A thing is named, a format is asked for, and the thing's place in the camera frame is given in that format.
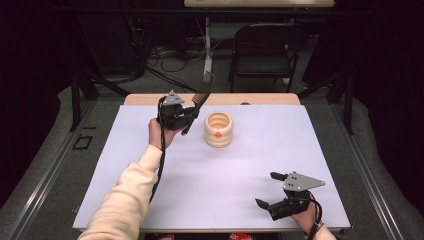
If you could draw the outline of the person's left hand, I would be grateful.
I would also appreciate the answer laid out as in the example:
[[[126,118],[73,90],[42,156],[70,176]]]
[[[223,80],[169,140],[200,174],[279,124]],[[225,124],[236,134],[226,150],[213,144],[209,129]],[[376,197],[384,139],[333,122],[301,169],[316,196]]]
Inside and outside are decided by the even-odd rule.
[[[148,124],[149,140],[148,143],[155,146],[159,150],[168,148],[172,143],[174,137],[180,132],[178,130],[161,130],[161,125],[152,118]]]

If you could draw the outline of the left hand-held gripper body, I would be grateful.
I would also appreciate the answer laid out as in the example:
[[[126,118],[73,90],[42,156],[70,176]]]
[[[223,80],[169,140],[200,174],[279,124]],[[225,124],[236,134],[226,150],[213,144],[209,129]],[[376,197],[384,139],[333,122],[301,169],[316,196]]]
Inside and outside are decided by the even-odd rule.
[[[182,104],[184,100],[171,90],[158,101],[158,114],[156,121],[167,130],[178,130],[182,128],[182,120],[185,117]]]

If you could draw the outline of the person's right hand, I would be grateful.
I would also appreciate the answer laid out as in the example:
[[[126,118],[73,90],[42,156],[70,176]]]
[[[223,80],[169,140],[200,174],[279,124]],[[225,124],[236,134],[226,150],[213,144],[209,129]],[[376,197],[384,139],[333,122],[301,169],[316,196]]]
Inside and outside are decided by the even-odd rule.
[[[291,218],[297,223],[300,229],[306,233],[310,234],[312,227],[314,226],[316,220],[318,219],[319,209],[314,202],[310,202],[308,208],[298,214],[293,214]]]

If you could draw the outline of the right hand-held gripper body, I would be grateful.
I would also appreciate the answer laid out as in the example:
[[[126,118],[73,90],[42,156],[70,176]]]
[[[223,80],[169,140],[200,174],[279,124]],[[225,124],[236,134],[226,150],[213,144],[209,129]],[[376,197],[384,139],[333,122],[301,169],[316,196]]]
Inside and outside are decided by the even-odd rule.
[[[305,211],[310,201],[310,189],[324,185],[325,182],[323,180],[297,172],[288,173],[288,177],[282,186],[286,197],[280,202],[269,205],[268,212],[271,218],[276,221]]]

